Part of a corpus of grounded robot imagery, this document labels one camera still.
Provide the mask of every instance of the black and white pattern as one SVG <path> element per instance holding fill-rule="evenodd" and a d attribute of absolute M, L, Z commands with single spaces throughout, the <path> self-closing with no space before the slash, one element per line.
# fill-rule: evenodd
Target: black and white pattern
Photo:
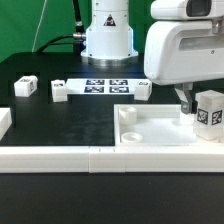
<path fill-rule="evenodd" d="M 212 113 L 212 125 L 222 123 L 222 110 Z"/>
<path fill-rule="evenodd" d="M 33 82 L 30 83 L 30 91 L 32 92 L 34 90 Z"/>
<path fill-rule="evenodd" d="M 198 109 L 197 120 L 203 124 L 208 125 L 208 112 L 202 109 Z"/>
<path fill-rule="evenodd" d="M 85 93 L 104 93 L 104 87 L 85 87 Z"/>
<path fill-rule="evenodd" d="M 110 93 L 129 93 L 128 87 L 110 87 Z"/>
<path fill-rule="evenodd" d="M 88 79 L 86 81 L 87 86 L 103 86 L 105 84 L 105 80 L 103 79 Z"/>
<path fill-rule="evenodd" d="M 21 79 L 20 82 L 29 82 L 30 79 Z"/>
<path fill-rule="evenodd" d="M 138 85 L 140 85 L 140 86 L 148 86 L 149 83 L 148 82 L 139 82 Z"/>
<path fill-rule="evenodd" d="M 127 86 L 128 85 L 128 80 L 124 79 L 117 79 L 117 80 L 110 80 L 110 85 L 111 86 Z"/>
<path fill-rule="evenodd" d="M 62 83 L 54 84 L 54 87 L 62 87 L 64 86 Z"/>

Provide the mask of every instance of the robot camera head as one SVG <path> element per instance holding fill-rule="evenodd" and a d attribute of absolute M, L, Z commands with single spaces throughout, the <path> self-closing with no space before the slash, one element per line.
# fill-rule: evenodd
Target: robot camera head
<path fill-rule="evenodd" d="M 156 0 L 151 15 L 162 20 L 202 20 L 224 16 L 224 0 Z"/>

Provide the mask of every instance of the white foam block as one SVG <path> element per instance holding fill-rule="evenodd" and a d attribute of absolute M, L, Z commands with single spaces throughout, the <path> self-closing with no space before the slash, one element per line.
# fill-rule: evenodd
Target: white foam block
<path fill-rule="evenodd" d="M 51 81 L 52 96 L 54 102 L 68 101 L 66 86 L 64 80 Z"/>
<path fill-rule="evenodd" d="M 12 124 L 10 108 L 0 108 L 0 140 Z"/>
<path fill-rule="evenodd" d="M 209 90 L 197 93 L 196 100 L 194 133 L 208 141 L 223 136 L 224 94 Z"/>
<path fill-rule="evenodd" d="M 147 101 L 152 93 L 152 82 L 149 80 L 139 81 L 135 86 L 135 100 Z"/>
<path fill-rule="evenodd" d="M 37 89 L 37 77 L 23 76 L 14 83 L 15 96 L 29 97 Z"/>

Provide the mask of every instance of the white tray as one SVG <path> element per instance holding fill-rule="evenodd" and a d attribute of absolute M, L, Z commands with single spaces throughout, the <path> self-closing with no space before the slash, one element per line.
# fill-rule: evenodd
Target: white tray
<path fill-rule="evenodd" d="M 137 122 L 132 125 L 119 123 L 119 108 L 134 107 L 137 109 Z M 222 137 L 214 141 L 206 141 L 193 133 L 194 116 L 186 121 L 180 118 L 179 105 L 115 105 L 115 141 L 116 146 L 223 146 Z M 137 133 L 143 137 L 141 143 L 122 143 L 124 133 Z"/>

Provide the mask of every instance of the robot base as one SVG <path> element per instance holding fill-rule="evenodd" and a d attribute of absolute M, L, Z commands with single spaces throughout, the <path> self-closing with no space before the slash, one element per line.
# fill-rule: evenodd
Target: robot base
<path fill-rule="evenodd" d="M 88 63 L 91 65 L 116 67 L 116 66 L 137 63 L 138 53 L 136 52 L 136 55 L 130 56 L 129 58 L 123 58 L 123 59 L 98 59 L 98 58 L 85 57 L 82 55 L 81 60 L 83 63 Z"/>

